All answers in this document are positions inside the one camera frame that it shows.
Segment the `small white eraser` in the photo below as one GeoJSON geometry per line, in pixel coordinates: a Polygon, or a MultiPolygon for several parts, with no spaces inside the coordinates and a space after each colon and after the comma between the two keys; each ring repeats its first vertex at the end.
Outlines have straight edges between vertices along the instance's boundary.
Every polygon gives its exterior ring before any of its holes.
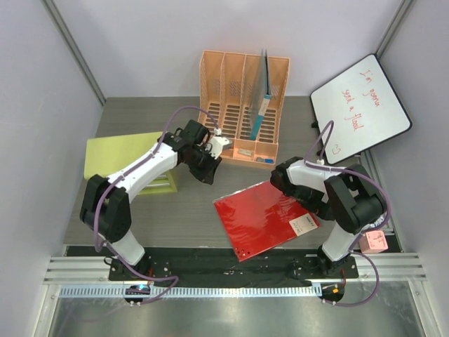
{"type": "Polygon", "coordinates": [[[239,149],[239,150],[238,150],[238,153],[239,153],[239,154],[242,154],[242,155],[245,155],[245,156],[248,156],[248,157],[251,157],[251,156],[253,155],[253,152],[252,152],[252,151],[250,151],[250,150],[245,150],[245,149],[239,149]]]}

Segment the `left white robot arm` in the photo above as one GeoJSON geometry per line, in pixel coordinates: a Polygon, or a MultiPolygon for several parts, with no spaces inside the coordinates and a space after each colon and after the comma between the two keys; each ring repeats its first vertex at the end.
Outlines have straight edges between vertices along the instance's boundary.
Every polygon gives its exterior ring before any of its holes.
{"type": "Polygon", "coordinates": [[[135,280],[149,273],[149,256],[130,230],[130,204],[161,174],[186,164],[200,182],[213,184],[221,154],[231,147],[221,129],[209,131],[190,120],[184,128],[164,133],[139,159],[107,177],[95,174],[88,179],[80,220],[95,235],[99,246],[108,245],[120,258],[125,271],[135,280]]]}

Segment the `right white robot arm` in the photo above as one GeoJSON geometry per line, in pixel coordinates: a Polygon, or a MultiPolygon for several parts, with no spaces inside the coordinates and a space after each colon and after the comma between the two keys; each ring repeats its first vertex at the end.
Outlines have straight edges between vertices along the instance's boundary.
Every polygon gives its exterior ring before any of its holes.
{"type": "Polygon", "coordinates": [[[346,263],[362,233],[389,213],[381,187],[360,164],[327,167],[293,157],[275,167],[270,183],[334,228],[317,250],[317,269],[333,277],[346,263]]]}

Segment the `green metal drawer cabinet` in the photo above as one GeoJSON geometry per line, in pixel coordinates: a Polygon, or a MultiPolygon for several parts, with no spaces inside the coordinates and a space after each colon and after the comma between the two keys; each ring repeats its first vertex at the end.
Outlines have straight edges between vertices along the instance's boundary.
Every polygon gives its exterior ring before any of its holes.
{"type": "Polygon", "coordinates": [[[139,159],[157,143],[162,132],[88,139],[83,177],[109,176],[139,159]]]}

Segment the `red A4 folder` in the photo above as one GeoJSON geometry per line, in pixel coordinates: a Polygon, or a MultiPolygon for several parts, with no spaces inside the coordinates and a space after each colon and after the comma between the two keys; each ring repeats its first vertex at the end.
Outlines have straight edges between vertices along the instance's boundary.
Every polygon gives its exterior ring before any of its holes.
{"type": "Polygon", "coordinates": [[[316,216],[268,181],[222,197],[214,206],[241,262],[320,227],[316,216]]]}

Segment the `teal A4 folder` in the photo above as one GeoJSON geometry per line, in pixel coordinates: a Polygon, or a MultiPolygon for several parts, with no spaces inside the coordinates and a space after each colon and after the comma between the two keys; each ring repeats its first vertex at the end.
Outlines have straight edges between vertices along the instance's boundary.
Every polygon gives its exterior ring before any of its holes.
{"type": "Polygon", "coordinates": [[[267,49],[262,49],[252,87],[250,103],[250,140],[256,140],[268,105],[272,99],[267,49]]]}

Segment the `orange plastic file organizer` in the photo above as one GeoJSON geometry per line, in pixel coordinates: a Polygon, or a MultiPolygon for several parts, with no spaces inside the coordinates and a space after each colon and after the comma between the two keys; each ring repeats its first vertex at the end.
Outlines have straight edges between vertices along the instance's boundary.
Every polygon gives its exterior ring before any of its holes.
{"type": "Polygon", "coordinates": [[[232,147],[221,157],[225,162],[272,170],[279,150],[279,129],[288,84],[290,59],[269,56],[272,99],[268,105],[256,140],[250,140],[250,103],[259,55],[204,51],[199,64],[200,107],[212,117],[200,113],[198,122],[212,131],[217,122],[232,147]],[[253,152],[251,157],[239,149],[253,152]],[[274,160],[274,164],[256,162],[257,157],[274,160]]]}

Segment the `blue and grey marker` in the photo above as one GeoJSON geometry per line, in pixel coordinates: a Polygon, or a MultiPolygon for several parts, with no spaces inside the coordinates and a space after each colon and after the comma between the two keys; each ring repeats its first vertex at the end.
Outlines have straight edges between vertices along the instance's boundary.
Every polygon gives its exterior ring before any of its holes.
{"type": "Polygon", "coordinates": [[[262,158],[262,157],[257,157],[256,158],[256,162],[265,163],[265,164],[274,164],[274,160],[273,159],[262,158]]]}

